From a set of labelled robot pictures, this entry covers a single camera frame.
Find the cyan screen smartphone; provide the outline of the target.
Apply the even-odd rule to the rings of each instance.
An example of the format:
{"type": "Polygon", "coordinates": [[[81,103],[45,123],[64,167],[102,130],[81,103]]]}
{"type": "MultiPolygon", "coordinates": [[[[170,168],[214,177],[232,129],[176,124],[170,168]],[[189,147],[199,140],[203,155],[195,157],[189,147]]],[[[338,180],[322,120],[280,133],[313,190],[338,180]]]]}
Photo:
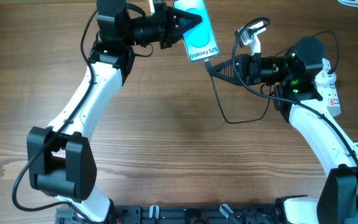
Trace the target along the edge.
{"type": "Polygon", "coordinates": [[[217,56],[219,47],[204,0],[178,0],[173,6],[202,17],[200,24],[183,34],[189,60],[195,62],[217,56]]]}

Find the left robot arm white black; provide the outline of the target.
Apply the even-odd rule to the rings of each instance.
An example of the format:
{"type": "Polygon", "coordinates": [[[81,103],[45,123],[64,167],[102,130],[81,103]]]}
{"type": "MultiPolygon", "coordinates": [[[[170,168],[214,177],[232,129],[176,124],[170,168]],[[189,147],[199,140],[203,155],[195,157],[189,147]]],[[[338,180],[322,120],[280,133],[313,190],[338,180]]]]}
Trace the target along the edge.
{"type": "Polygon", "coordinates": [[[111,98],[132,70],[134,46],[158,43],[171,47],[202,22],[200,15],[150,3],[150,15],[126,0],[98,0],[92,18],[99,30],[88,54],[87,71],[75,94],[46,128],[34,127],[27,136],[28,161],[23,173],[30,186],[67,205],[75,221],[119,223],[114,203],[96,187],[97,168],[90,139],[111,98]]]}

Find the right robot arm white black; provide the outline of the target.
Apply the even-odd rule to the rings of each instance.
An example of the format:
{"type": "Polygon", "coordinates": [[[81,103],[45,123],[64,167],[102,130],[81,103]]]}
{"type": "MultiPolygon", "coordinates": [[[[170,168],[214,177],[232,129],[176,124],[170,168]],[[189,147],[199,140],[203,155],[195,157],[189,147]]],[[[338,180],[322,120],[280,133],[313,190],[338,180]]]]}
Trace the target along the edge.
{"type": "Polygon", "coordinates": [[[322,42],[304,37],[282,57],[241,54],[218,65],[206,65],[212,78],[251,89],[274,88],[268,95],[312,148],[326,174],[318,198],[278,200],[284,223],[358,223],[358,145],[335,122],[339,102],[333,68],[322,42]]]}

